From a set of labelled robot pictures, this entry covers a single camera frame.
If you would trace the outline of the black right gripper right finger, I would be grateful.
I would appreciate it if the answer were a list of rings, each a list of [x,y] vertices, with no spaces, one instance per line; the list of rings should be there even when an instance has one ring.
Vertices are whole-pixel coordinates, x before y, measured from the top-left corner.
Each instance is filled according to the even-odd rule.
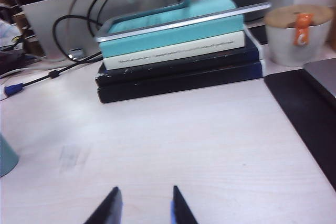
[[[173,198],[171,201],[172,224],[198,224],[185,198],[179,188],[173,186]]]

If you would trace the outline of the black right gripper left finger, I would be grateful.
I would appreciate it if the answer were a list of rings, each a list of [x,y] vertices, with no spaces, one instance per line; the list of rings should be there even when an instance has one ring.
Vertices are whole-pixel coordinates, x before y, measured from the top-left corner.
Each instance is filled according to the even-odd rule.
[[[120,224],[122,217],[122,194],[118,187],[113,187],[106,198],[85,221],[85,224],[111,223]]]

